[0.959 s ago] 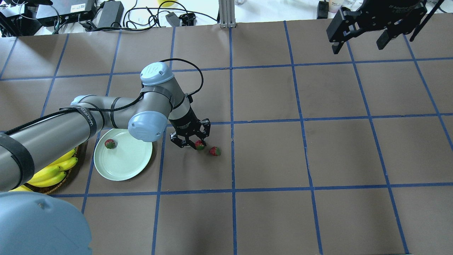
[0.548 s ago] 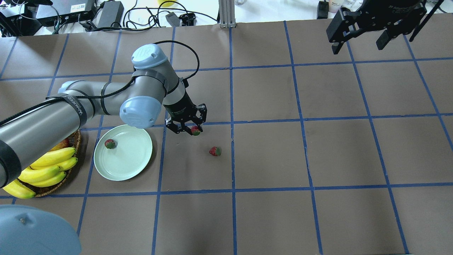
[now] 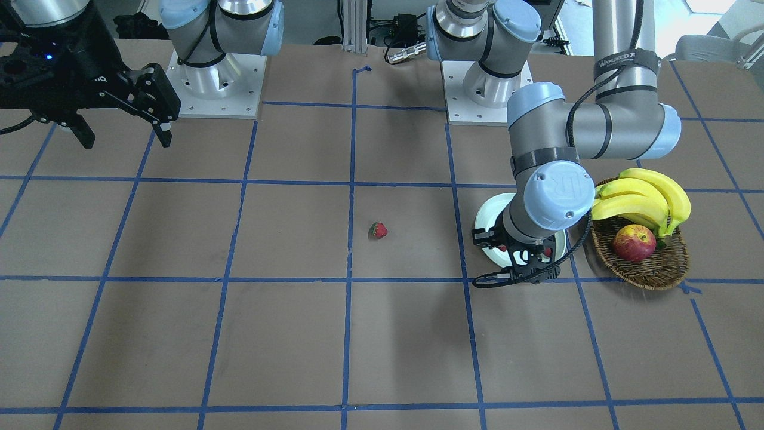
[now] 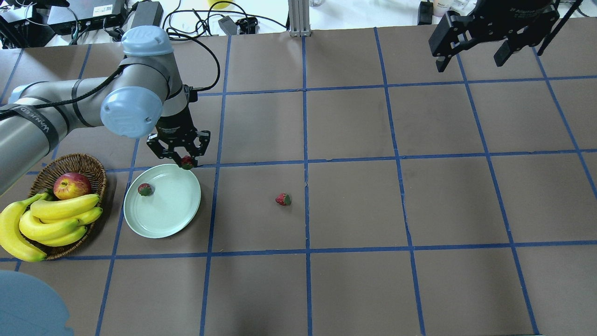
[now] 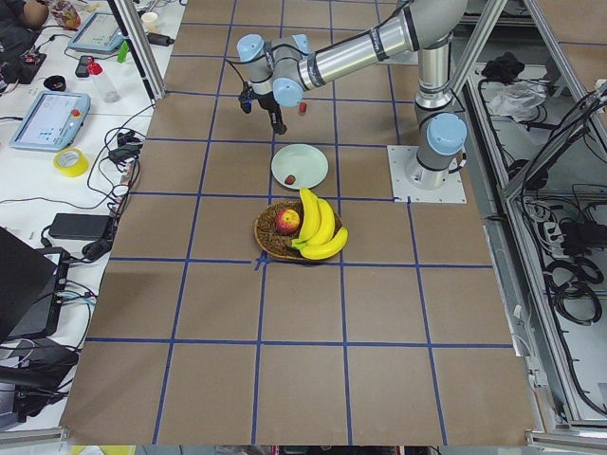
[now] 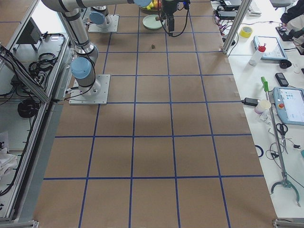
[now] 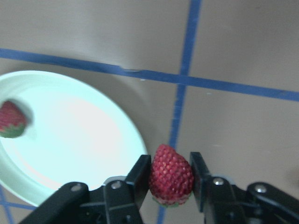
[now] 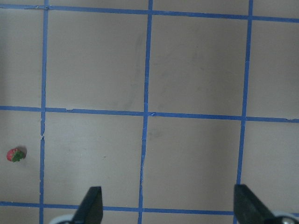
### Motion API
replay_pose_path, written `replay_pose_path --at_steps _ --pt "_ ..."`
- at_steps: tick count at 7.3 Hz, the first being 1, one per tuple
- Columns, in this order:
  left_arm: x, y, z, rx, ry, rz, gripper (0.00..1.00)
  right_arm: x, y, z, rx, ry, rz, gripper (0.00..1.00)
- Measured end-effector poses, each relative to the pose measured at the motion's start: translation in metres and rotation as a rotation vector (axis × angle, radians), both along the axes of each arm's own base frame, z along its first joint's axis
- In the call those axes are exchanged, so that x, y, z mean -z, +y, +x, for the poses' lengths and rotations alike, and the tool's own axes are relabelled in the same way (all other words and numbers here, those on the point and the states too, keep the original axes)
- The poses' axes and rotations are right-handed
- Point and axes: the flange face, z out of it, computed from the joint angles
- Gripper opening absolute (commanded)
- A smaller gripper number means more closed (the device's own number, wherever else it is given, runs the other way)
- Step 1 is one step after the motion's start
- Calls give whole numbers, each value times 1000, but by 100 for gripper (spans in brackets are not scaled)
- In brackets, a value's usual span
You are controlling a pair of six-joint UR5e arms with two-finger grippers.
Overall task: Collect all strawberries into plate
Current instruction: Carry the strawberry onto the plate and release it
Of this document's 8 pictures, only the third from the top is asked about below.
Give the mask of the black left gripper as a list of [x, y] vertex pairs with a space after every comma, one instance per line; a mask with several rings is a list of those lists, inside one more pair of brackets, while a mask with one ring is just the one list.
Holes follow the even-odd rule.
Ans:
[[541, 282], [559, 277], [561, 262], [556, 258], [555, 236], [532, 244], [505, 238], [497, 228], [472, 229], [475, 247], [497, 250], [508, 262], [499, 262], [500, 271], [478, 276], [474, 282]]

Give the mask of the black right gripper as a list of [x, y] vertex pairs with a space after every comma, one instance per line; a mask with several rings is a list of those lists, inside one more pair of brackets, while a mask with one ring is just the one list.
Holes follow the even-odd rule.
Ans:
[[[60, 112], [115, 108], [155, 125], [166, 149], [180, 99], [161, 65], [133, 70], [95, 6], [3, 6], [2, 42], [16, 45], [2, 56], [2, 108], [28, 109], [38, 119]], [[69, 130], [84, 149], [95, 133], [80, 114]]]

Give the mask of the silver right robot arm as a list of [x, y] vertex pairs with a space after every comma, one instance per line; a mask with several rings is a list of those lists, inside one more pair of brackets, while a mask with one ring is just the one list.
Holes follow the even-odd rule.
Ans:
[[[273, 56], [283, 41], [279, 1], [162, 1], [160, 16], [199, 95], [232, 89], [237, 77], [226, 68], [234, 54]], [[170, 146], [179, 96], [158, 63], [125, 64], [95, 2], [3, 1], [2, 42], [16, 45], [2, 57], [2, 108], [30, 112], [2, 134], [52, 122], [91, 149], [95, 134], [79, 110], [120, 109], [149, 122]]]

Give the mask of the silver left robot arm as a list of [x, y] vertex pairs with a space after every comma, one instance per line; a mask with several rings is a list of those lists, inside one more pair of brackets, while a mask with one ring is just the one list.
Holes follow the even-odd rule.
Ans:
[[[545, 263], [549, 239], [584, 220], [590, 226], [594, 180], [581, 159], [657, 159], [676, 147], [677, 110], [658, 101], [652, 1], [594, 1], [594, 85], [575, 103], [553, 82], [533, 82], [505, 101], [516, 194], [474, 245], [507, 247], [502, 270], [478, 276], [478, 288], [552, 280], [570, 251]], [[524, 1], [439, 1], [426, 11], [427, 55], [475, 61], [488, 77], [513, 79], [541, 32]]]

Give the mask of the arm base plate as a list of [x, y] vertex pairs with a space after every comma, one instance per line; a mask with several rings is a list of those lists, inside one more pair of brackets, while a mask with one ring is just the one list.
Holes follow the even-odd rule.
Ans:
[[507, 101], [533, 82], [528, 63], [519, 75], [500, 78], [476, 61], [442, 61], [443, 88], [451, 125], [507, 125]]
[[179, 117], [257, 119], [268, 56], [226, 54], [220, 63], [194, 68], [172, 52], [167, 77], [181, 100]]

